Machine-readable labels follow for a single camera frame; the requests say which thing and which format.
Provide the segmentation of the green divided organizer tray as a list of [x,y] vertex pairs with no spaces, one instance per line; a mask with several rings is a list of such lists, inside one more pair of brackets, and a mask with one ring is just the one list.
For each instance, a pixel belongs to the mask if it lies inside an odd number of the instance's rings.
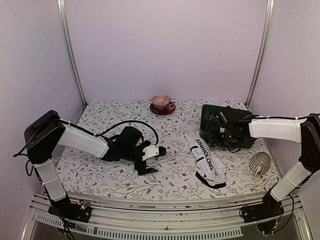
[[[220,140],[219,140],[220,124],[217,120],[217,115],[222,108],[224,108],[224,107],[217,106],[217,105],[204,104],[201,109],[200,136],[211,147],[216,147],[216,146],[225,147],[225,146],[221,145]],[[211,113],[212,113],[212,120],[211,121],[203,121],[202,113],[204,110],[211,111]],[[245,141],[241,144],[241,147],[228,147],[228,148],[234,149],[237,152],[240,149],[250,149],[253,146],[253,144],[255,143],[256,138],[250,136],[248,128],[247,128],[247,133],[248,133],[248,136],[246,137]]]

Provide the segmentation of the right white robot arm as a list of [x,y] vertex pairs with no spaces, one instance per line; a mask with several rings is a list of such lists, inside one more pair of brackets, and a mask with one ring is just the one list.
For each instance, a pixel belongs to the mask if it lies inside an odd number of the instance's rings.
[[290,141],[301,146],[296,164],[268,191],[270,198],[259,206],[262,218],[269,218],[278,210],[278,203],[296,188],[303,185],[320,169],[320,115],[307,116],[261,116],[236,117],[234,110],[227,106],[217,115],[216,120],[223,129],[221,142],[225,145],[239,144],[244,138]]

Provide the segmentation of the white black-trimmed underwear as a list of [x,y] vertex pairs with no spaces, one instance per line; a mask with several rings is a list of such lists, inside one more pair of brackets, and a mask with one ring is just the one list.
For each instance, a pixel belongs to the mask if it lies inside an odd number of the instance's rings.
[[210,147],[199,133],[189,133],[186,139],[189,151],[195,157],[197,167],[195,176],[211,189],[226,187],[226,167],[214,153],[211,153]]

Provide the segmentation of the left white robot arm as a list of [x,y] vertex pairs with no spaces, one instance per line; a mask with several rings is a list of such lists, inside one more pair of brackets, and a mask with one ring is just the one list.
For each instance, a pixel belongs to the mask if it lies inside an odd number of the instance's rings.
[[24,131],[25,145],[13,157],[26,156],[35,168],[55,209],[63,216],[74,213],[74,205],[69,202],[57,170],[52,161],[56,146],[63,146],[88,153],[106,162],[130,161],[138,175],[155,173],[148,167],[147,159],[162,157],[167,151],[157,143],[145,140],[141,131],[130,126],[131,121],[123,121],[124,129],[107,137],[105,130],[93,133],[78,125],[60,118],[55,110],[50,110],[28,126]]

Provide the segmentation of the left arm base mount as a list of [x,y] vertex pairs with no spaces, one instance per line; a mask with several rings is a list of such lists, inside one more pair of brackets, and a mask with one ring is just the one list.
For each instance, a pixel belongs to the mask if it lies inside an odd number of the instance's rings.
[[63,219],[88,223],[91,217],[92,208],[88,201],[81,199],[76,203],[73,203],[67,196],[62,200],[51,200],[48,213]]

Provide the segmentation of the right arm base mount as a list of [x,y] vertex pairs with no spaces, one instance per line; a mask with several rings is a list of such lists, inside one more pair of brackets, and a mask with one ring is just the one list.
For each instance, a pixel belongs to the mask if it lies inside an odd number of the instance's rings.
[[262,203],[255,205],[244,205],[239,210],[239,216],[245,223],[265,220],[284,214],[281,201],[276,201],[268,191],[262,198]]

